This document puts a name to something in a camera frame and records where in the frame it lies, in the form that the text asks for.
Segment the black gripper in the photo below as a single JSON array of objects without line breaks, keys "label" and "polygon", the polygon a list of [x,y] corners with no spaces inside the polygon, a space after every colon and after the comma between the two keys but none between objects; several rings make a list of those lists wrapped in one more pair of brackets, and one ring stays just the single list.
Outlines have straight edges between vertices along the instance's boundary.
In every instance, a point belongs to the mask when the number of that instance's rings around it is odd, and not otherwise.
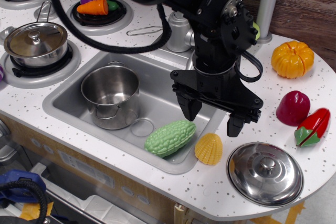
[{"label": "black gripper", "polygon": [[244,86],[237,62],[220,73],[173,70],[170,77],[180,108],[189,121],[195,120],[204,103],[230,113],[227,136],[237,137],[245,123],[256,123],[261,116],[263,101]]}]

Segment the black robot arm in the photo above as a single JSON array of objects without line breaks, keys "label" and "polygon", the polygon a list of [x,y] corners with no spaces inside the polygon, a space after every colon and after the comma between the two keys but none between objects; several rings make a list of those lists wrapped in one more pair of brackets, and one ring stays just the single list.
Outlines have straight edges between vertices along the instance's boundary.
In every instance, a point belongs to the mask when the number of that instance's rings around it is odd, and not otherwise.
[{"label": "black robot arm", "polygon": [[236,137],[246,123],[257,122],[263,101],[244,86],[240,73],[245,57],[257,69],[261,63],[248,49],[257,30],[243,0],[132,0],[143,5],[165,4],[188,20],[194,33],[192,70],[174,70],[173,91],[184,116],[192,121],[203,104],[227,111],[227,135]]}]

